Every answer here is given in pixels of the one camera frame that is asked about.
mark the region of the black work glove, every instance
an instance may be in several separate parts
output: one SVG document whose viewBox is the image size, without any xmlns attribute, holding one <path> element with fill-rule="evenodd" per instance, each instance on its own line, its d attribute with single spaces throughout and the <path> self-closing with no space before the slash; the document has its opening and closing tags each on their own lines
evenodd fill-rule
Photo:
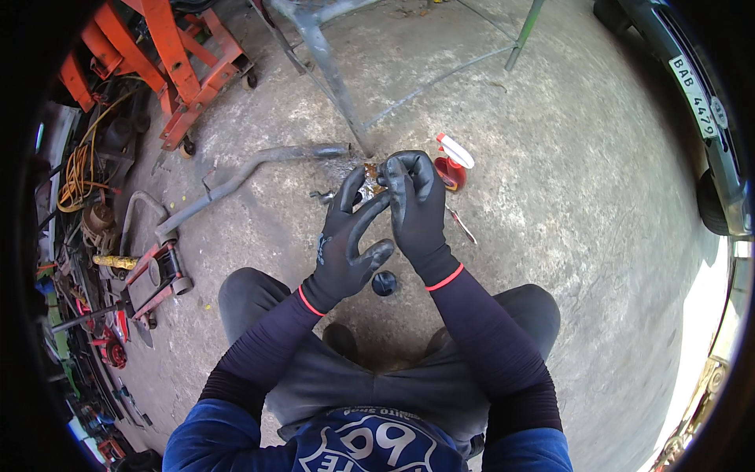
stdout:
<svg viewBox="0 0 755 472">
<path fill-rule="evenodd" d="M 388 187 L 396 244 L 429 288 L 459 268 L 443 236 L 445 186 L 423 151 L 400 151 L 378 166 L 377 182 Z"/>
<path fill-rule="evenodd" d="M 305 302 L 319 315 L 359 293 L 393 253 L 393 241 L 382 239 L 359 254 L 359 239 L 375 217 L 388 208 L 389 200 L 388 192 L 379 193 L 352 214 L 363 183 L 365 167 L 360 165 L 346 177 L 328 206 L 325 227 L 317 239 L 315 271 L 301 284 Z"/>
</svg>

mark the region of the bolt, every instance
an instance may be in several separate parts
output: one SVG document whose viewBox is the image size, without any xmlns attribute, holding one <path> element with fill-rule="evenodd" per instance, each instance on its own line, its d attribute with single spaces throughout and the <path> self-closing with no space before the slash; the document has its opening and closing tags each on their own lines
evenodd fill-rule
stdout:
<svg viewBox="0 0 755 472">
<path fill-rule="evenodd" d="M 323 205 L 330 203 L 333 200 L 333 197 L 335 197 L 333 190 L 329 190 L 327 193 L 320 193 L 316 190 L 310 192 L 310 198 L 317 198 Z"/>
</svg>

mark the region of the shoe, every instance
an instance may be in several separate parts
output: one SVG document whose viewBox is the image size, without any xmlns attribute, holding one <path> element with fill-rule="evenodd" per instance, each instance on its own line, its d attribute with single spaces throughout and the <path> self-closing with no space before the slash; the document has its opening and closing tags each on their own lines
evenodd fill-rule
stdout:
<svg viewBox="0 0 755 472">
<path fill-rule="evenodd" d="M 359 364 L 359 350 L 356 348 L 356 339 L 346 326 L 337 322 L 329 324 L 322 332 L 322 342 L 351 362 Z"/>
<path fill-rule="evenodd" d="M 433 337 L 430 338 L 430 342 L 427 343 L 425 348 L 425 357 L 429 357 L 435 354 L 443 348 L 449 341 L 451 341 L 451 335 L 448 333 L 448 328 L 443 326 L 441 329 L 435 332 Z"/>
</svg>

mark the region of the orange engine hoist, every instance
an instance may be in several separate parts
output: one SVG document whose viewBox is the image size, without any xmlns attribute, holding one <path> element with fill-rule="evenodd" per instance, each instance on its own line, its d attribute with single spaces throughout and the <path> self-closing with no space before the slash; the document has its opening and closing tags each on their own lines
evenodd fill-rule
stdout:
<svg viewBox="0 0 755 472">
<path fill-rule="evenodd" d="M 144 16 L 160 60 L 156 63 L 145 54 L 112 0 L 106 0 L 81 34 L 93 54 L 89 68 L 102 80 L 138 74 L 160 100 L 165 123 L 160 134 L 164 141 L 162 149 L 172 151 L 181 146 L 182 153 L 193 154 L 193 143 L 186 136 L 190 126 L 235 74 L 243 76 L 242 85 L 246 89 L 256 86 L 254 64 L 210 8 L 199 16 L 183 14 L 189 26 L 182 29 L 176 24 L 169 0 L 122 2 Z M 207 30 L 220 46 L 222 57 L 215 57 L 195 39 Z M 191 66 L 188 53 L 210 68 L 201 79 Z M 73 52 L 60 68 L 60 80 L 85 113 L 91 110 L 97 95 L 90 89 Z"/>
</svg>

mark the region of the license plate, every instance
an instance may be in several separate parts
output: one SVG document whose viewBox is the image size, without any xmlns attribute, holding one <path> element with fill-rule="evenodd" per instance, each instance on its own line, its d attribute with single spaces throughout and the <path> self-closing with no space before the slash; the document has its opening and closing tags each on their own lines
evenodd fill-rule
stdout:
<svg viewBox="0 0 755 472">
<path fill-rule="evenodd" d="M 695 119 L 697 119 L 703 139 L 718 136 L 718 127 L 713 120 L 713 113 L 710 112 L 707 98 L 700 86 L 697 74 L 689 66 L 687 58 L 684 54 L 681 54 L 669 60 L 668 65 L 671 66 L 673 75 L 682 86 L 684 95 L 687 96 L 689 107 L 692 108 L 692 113 L 695 115 Z"/>
</svg>

